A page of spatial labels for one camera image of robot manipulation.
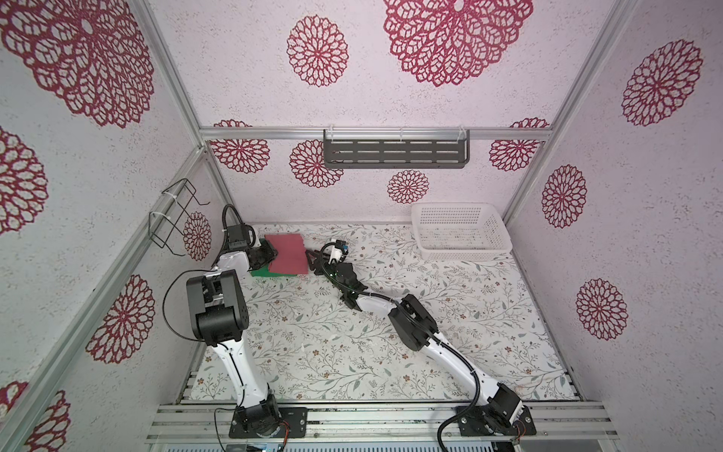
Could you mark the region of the green tank top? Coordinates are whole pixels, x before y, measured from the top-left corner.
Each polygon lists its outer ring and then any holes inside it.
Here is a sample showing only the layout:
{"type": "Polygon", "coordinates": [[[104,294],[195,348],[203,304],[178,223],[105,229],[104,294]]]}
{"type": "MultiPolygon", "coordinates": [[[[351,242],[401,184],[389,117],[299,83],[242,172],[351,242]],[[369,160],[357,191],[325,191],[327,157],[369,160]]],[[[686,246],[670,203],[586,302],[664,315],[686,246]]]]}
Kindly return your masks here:
{"type": "Polygon", "coordinates": [[[257,248],[249,252],[250,273],[256,277],[299,276],[308,272],[305,248],[300,239],[262,238],[257,248]]]}

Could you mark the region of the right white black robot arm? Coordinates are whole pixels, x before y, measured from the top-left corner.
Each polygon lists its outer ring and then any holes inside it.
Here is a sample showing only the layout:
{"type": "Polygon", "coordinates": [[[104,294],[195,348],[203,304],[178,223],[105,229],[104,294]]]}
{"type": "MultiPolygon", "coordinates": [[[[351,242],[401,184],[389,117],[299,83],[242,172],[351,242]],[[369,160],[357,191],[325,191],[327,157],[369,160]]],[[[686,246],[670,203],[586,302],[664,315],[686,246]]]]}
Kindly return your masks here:
{"type": "Polygon", "coordinates": [[[408,293],[402,299],[394,299],[370,291],[357,279],[352,263],[321,250],[307,250],[305,254],[310,270],[340,291],[344,305],[389,320],[407,348],[425,354],[468,391],[474,409],[480,408],[506,428],[523,417],[525,405],[520,396],[454,348],[414,295],[408,293]]]}

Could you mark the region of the floral table mat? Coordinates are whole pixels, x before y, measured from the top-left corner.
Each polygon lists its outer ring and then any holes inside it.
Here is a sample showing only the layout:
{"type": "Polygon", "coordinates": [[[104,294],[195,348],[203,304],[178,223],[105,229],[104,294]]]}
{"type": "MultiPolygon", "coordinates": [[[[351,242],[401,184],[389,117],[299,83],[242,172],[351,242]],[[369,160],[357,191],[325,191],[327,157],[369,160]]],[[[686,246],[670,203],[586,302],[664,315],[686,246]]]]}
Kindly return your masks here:
{"type": "MultiPolygon", "coordinates": [[[[568,376],[510,255],[489,262],[427,261],[408,225],[262,224],[316,250],[342,239],[370,290],[414,295],[450,344],[526,400],[574,400],[568,376]]],[[[446,400],[467,391],[409,350],[384,316],[346,307],[324,277],[246,282],[252,355],[280,400],[446,400]]]]}

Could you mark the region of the white plastic basket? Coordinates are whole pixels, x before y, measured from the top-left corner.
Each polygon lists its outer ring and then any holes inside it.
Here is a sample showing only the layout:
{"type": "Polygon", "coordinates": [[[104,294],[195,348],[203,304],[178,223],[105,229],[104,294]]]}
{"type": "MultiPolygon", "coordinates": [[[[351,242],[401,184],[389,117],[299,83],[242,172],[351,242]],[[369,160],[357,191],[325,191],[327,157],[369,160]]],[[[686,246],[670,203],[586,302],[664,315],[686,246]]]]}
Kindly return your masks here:
{"type": "Polygon", "coordinates": [[[491,262],[513,250],[502,217],[489,203],[415,203],[412,235],[427,261],[491,262]]]}

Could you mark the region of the grey slotted wall shelf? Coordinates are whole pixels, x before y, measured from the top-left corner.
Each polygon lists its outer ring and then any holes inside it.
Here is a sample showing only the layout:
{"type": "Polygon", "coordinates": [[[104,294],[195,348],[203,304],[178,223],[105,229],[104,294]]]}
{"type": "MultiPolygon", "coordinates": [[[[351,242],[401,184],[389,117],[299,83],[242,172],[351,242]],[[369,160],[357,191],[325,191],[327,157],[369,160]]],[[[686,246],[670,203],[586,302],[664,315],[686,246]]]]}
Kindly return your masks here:
{"type": "Polygon", "coordinates": [[[470,161],[468,131],[453,139],[362,139],[323,132],[323,163],[336,170],[458,170],[470,161]]]}

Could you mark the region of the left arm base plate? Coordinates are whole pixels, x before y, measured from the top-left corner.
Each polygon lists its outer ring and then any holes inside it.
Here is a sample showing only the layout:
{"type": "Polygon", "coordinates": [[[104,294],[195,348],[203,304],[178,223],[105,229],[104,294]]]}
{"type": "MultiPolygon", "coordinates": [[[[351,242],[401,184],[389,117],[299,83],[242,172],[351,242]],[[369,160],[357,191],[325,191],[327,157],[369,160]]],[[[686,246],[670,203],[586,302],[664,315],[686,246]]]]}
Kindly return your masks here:
{"type": "Polygon", "coordinates": [[[257,405],[238,407],[233,413],[229,437],[236,439],[304,438],[306,436],[308,409],[278,408],[270,410],[257,405]]]}

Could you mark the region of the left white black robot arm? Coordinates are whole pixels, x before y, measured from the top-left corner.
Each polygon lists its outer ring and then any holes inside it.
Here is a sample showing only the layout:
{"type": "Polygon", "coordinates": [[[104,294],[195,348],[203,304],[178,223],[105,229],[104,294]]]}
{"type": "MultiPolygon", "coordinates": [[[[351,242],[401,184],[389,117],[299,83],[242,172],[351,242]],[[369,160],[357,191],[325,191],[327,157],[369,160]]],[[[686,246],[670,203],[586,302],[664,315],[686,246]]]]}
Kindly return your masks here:
{"type": "Polygon", "coordinates": [[[241,281],[258,252],[228,250],[212,269],[186,282],[192,333],[222,361],[235,389],[237,422],[248,431],[281,421],[277,401],[252,357],[248,339],[250,314],[241,281]]]}

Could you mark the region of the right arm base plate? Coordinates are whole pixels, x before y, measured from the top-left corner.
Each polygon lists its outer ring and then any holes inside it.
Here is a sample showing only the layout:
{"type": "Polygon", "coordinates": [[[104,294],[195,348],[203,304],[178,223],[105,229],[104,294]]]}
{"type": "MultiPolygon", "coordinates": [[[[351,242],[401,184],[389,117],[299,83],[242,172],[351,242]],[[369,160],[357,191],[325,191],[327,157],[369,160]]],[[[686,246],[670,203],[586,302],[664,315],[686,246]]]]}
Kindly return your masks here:
{"type": "Polygon", "coordinates": [[[456,408],[456,414],[461,415],[458,426],[463,437],[497,435],[517,438],[535,436],[538,433],[532,414],[526,405],[523,405],[522,413],[512,421],[494,412],[489,405],[475,406],[464,414],[463,411],[466,409],[467,406],[456,408]]]}

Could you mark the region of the pink tank top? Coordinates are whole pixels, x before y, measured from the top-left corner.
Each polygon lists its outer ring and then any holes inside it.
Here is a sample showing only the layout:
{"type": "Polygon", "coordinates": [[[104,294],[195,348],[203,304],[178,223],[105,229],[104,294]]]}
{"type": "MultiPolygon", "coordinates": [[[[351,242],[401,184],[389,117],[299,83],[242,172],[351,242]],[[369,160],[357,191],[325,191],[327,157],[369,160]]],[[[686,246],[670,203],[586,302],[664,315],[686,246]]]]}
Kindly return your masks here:
{"type": "Polygon", "coordinates": [[[277,251],[277,258],[268,265],[274,274],[305,275],[308,273],[306,248],[299,234],[266,235],[265,239],[277,251]]]}

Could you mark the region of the aluminium mounting rail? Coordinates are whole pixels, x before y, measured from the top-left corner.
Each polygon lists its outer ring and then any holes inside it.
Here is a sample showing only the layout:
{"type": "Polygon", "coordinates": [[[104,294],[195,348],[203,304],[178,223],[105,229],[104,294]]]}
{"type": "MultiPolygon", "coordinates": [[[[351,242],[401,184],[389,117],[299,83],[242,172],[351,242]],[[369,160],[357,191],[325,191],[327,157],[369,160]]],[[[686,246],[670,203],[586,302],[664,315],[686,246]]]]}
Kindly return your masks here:
{"type": "MultiPolygon", "coordinates": [[[[456,414],[458,402],[297,402],[284,408],[307,408],[304,438],[290,444],[435,442],[442,422],[456,414]]],[[[529,407],[535,436],[478,436],[483,441],[575,441],[619,439],[600,402],[533,401],[529,407]]],[[[146,444],[241,444],[228,437],[232,423],[228,404],[162,405],[145,438],[146,444]]]]}

